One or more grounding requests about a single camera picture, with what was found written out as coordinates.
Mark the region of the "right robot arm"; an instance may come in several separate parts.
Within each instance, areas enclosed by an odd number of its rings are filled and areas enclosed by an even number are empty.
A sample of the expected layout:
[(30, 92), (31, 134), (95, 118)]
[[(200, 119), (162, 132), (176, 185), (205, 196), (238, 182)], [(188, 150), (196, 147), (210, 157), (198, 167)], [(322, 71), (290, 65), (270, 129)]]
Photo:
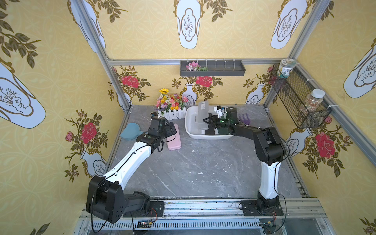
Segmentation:
[(236, 117), (219, 118), (214, 115), (203, 121), (213, 128), (224, 128), (230, 135), (254, 141), (255, 152), (261, 162), (261, 184), (256, 207), (262, 214), (267, 214), (267, 210), (280, 209), (278, 174), (281, 162), (287, 153), (276, 129), (249, 126)]

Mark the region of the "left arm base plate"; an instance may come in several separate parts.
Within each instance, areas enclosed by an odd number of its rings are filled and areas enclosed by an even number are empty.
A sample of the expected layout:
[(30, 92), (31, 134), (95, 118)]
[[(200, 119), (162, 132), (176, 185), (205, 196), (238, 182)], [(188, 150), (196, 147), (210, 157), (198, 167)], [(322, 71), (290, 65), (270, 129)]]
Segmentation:
[(164, 215), (164, 202), (163, 201), (150, 201), (141, 210), (127, 212), (123, 217), (149, 217), (159, 218)]

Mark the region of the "green pencil case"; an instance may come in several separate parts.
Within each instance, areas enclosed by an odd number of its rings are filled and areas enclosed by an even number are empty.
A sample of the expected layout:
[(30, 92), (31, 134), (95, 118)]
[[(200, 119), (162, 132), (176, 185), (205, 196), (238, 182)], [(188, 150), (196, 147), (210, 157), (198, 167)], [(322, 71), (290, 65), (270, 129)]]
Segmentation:
[(229, 127), (218, 127), (217, 131), (219, 135), (232, 135), (232, 132), (229, 129)]

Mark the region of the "clear pencil case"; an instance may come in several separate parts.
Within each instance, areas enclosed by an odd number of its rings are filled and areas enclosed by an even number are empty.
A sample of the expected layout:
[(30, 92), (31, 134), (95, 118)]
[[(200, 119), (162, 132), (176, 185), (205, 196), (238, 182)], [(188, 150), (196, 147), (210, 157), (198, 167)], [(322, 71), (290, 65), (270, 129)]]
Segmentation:
[(196, 127), (199, 131), (207, 130), (209, 125), (203, 122), (204, 118), (209, 117), (209, 102), (202, 101), (198, 105), (198, 113), (195, 119)]

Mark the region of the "black pencil case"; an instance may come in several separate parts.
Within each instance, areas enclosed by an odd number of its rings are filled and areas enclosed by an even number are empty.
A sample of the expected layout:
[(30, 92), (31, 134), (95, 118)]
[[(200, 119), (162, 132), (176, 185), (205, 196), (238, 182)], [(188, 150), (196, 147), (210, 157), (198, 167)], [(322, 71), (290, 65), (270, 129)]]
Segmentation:
[(214, 136), (215, 135), (215, 129), (212, 126), (209, 126), (207, 130), (205, 130), (206, 136)]

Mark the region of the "pink pencil case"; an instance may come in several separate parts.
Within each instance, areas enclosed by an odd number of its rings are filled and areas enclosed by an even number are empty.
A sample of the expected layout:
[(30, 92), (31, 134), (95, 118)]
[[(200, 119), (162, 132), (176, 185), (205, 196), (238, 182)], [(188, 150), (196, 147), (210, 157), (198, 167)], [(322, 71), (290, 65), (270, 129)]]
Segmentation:
[(182, 147), (178, 124), (175, 123), (174, 127), (176, 129), (176, 134), (166, 139), (167, 147), (170, 151), (178, 150)]

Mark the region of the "white plastic storage box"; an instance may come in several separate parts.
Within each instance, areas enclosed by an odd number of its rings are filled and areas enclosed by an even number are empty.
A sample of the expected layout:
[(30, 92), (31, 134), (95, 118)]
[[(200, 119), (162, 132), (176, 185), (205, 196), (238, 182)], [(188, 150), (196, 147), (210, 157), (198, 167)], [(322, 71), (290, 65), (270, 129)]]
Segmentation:
[(217, 129), (199, 121), (198, 113), (198, 106), (192, 106), (186, 111), (185, 129), (191, 138), (197, 140), (226, 140), (232, 137), (232, 135), (220, 135)]

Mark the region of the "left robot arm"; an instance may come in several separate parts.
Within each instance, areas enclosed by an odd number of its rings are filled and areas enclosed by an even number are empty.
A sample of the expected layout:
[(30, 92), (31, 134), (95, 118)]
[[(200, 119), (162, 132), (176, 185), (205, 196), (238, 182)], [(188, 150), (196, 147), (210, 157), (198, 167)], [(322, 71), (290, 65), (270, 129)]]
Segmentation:
[(170, 122), (156, 133), (149, 130), (139, 135), (131, 150), (115, 167), (89, 182), (86, 212), (113, 224), (126, 214), (148, 215), (149, 195), (142, 192), (124, 194), (123, 191), (144, 160), (164, 143), (164, 139), (176, 134), (175, 126)]

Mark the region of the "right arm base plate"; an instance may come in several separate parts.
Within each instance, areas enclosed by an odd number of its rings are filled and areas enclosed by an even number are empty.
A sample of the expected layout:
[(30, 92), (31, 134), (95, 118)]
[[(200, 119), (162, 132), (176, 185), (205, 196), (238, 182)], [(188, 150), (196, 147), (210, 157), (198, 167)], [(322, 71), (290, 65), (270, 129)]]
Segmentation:
[(240, 202), (239, 209), (244, 216), (283, 216), (284, 212), (280, 203), (267, 203), (262, 200), (244, 200)]

